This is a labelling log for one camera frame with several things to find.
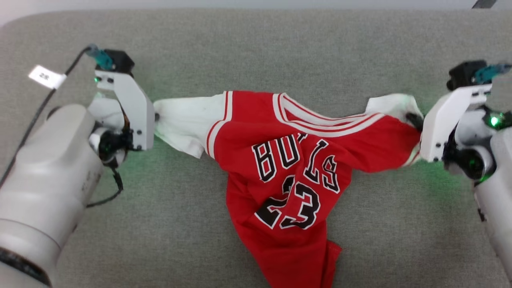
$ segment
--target bulls jersey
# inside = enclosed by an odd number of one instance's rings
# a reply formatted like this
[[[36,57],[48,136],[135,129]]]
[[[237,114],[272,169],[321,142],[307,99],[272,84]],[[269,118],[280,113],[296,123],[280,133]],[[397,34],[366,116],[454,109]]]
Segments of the bulls jersey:
[[[326,218],[352,170],[418,157],[420,133],[379,106],[330,118],[285,93],[166,99],[155,102],[156,135],[195,157],[206,151],[228,172],[234,227],[272,287],[330,287],[341,248],[327,240]]]

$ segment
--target gray couch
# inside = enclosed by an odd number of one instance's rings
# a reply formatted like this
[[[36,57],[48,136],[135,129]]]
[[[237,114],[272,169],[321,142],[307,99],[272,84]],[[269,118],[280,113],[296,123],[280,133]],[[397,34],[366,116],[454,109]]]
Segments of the gray couch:
[[[423,111],[467,59],[512,60],[512,11],[59,12],[0,29],[0,168],[48,90],[40,64],[63,72],[89,43],[122,49],[151,100],[224,90],[287,92],[329,116],[363,111],[369,97],[415,95]],[[56,105],[88,105],[94,64],[83,59]],[[511,109],[512,78],[490,104]],[[226,174],[157,139],[120,168],[125,191],[87,210],[58,265],[57,287],[268,287],[225,206]],[[109,172],[94,199],[112,194]],[[506,287],[468,181],[441,165],[355,172],[328,218],[344,251],[334,287]]]

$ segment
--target jersey armhole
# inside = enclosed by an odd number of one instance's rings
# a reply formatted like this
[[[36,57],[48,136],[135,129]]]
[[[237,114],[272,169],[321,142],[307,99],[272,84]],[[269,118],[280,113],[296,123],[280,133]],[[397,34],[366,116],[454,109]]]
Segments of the jersey armhole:
[[[206,153],[213,159],[215,159],[215,141],[217,135],[222,126],[231,121],[233,117],[233,91],[224,91],[224,96],[224,118],[211,126],[206,138]]]

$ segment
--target white trim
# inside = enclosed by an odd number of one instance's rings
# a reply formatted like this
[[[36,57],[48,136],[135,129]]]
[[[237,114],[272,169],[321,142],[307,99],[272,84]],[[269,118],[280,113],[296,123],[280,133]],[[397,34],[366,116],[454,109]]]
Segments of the white trim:
[[[367,114],[357,114],[342,118],[325,117],[299,104],[297,101],[290,98],[290,96],[288,96],[286,93],[281,94],[279,96],[278,101],[281,106],[282,118],[286,122],[296,122],[304,126],[309,126],[311,128],[320,130],[343,129],[351,125],[357,124],[355,122],[364,121],[370,116]],[[297,118],[302,119],[303,121],[289,120],[286,115],[286,111],[295,115]]]
[[[288,126],[291,126],[303,133],[312,134],[312,135],[316,135],[319,137],[334,138],[334,137],[341,137],[341,136],[353,134],[353,133],[359,132],[359,131],[371,126],[375,122],[377,122],[380,119],[382,119],[383,117],[385,117],[385,115],[381,114],[381,113],[375,113],[375,114],[370,114],[370,115],[365,115],[365,116],[356,115],[356,117],[354,118],[354,119],[357,119],[356,121],[349,123],[347,125],[334,126],[334,127],[333,126],[331,126],[331,127],[316,126],[311,123],[305,123],[303,121],[288,121],[287,119],[285,119],[283,117],[284,114],[282,114],[282,112],[280,110],[280,106],[282,107],[282,109],[284,108],[284,105],[280,105],[280,100],[282,99],[282,97],[283,97],[282,94],[274,94],[272,96],[272,104],[273,104],[273,109],[274,109],[274,114],[275,114],[276,119],[279,122],[286,124]],[[327,117],[317,116],[319,114],[314,113],[314,112],[312,112],[311,114],[308,114],[309,112],[306,113],[305,111],[300,111],[300,112],[297,111],[297,113],[300,115],[295,114],[295,116],[297,116],[297,117],[302,116],[302,117],[300,117],[301,119],[307,118],[304,120],[309,120],[309,122],[322,123],[322,124],[327,124],[327,125],[334,125],[336,123],[346,122],[346,120],[345,120],[346,118],[338,118],[337,120],[325,120],[322,118],[327,118]]]
[[[215,147],[215,139],[217,137],[217,134],[219,133],[222,126],[224,124],[228,123],[229,121],[231,121],[231,119],[233,117],[233,91],[226,91],[224,93],[226,94],[226,99],[224,102],[225,103],[224,118],[223,118],[223,120],[218,121],[217,123],[214,124],[214,126],[211,128],[211,131],[209,133],[209,138],[208,138],[208,152],[213,159],[215,159],[214,147]]]
[[[409,156],[407,161],[402,165],[402,167],[410,166],[410,165],[414,164],[415,162],[417,162],[419,159],[421,159],[421,157],[417,157],[417,156],[420,156],[418,154],[419,144],[420,144],[420,142],[418,142],[418,144],[416,144],[416,146],[413,148],[413,150],[411,151],[411,155]]]

